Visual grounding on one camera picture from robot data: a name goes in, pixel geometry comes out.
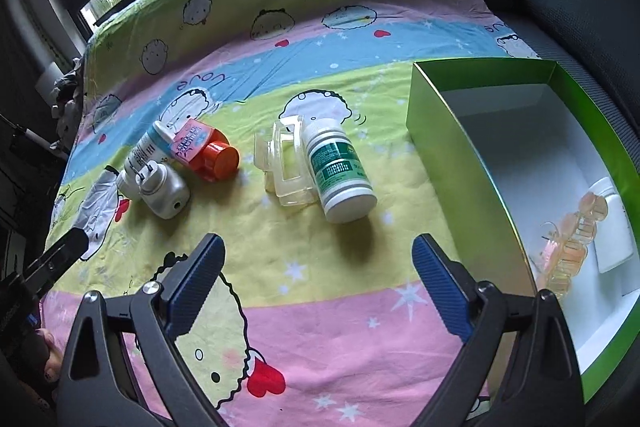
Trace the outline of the person's left hand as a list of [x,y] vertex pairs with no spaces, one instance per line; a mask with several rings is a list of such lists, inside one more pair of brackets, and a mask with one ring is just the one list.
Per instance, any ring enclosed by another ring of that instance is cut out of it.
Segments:
[[63,353],[55,343],[55,338],[49,329],[37,329],[40,352],[46,357],[38,365],[41,375],[38,383],[38,404],[43,410],[51,410],[58,397],[58,382],[60,381],[63,365]]

